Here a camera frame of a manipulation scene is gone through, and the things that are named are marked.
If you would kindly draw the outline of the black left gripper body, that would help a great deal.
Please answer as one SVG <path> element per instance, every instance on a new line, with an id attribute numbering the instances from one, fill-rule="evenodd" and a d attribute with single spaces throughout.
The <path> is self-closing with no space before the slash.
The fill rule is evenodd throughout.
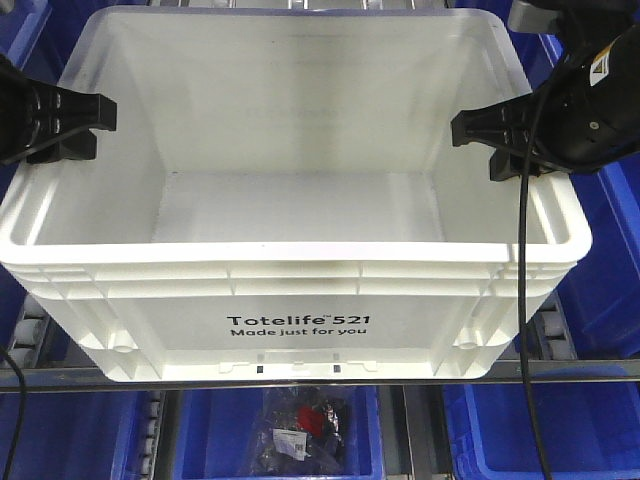
<path id="1" fill-rule="evenodd" d="M 34 81 L 1 55 L 1 164 L 26 156 L 34 140 Z"/>

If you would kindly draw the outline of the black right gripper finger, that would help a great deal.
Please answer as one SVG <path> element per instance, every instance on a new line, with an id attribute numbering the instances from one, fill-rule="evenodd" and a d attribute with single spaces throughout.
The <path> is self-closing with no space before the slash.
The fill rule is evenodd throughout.
<path id="1" fill-rule="evenodd" d="M 489 159 L 489 178 L 494 182 L 502 182 L 514 177 L 520 177 L 524 171 L 524 156 L 496 150 Z M 551 173 L 553 169 L 545 163 L 536 149 L 530 158 L 529 174 L 539 177 Z"/>
<path id="2" fill-rule="evenodd" d="M 533 94 L 487 107 L 461 110 L 451 120 L 454 147 L 480 143 L 497 150 L 524 150 L 533 125 Z"/>

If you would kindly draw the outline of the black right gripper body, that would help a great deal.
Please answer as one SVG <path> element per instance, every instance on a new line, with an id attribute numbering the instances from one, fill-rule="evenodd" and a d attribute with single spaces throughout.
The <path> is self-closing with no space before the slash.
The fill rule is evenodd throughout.
<path id="1" fill-rule="evenodd" d="M 536 147 L 544 164 L 592 173 L 639 151 L 639 31 L 620 34 L 556 85 Z"/>

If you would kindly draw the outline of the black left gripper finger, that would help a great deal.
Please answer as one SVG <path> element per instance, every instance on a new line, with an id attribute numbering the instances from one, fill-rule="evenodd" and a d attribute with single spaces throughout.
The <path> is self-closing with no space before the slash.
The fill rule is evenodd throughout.
<path id="1" fill-rule="evenodd" d="M 32 83 L 29 96 L 29 144 L 55 141 L 90 129 L 115 131 L 117 103 L 102 94 L 87 94 L 46 83 Z"/>
<path id="2" fill-rule="evenodd" d="M 96 136 L 91 131 L 85 130 L 28 155 L 26 162 L 47 164 L 64 159 L 84 161 L 95 158 Z"/>

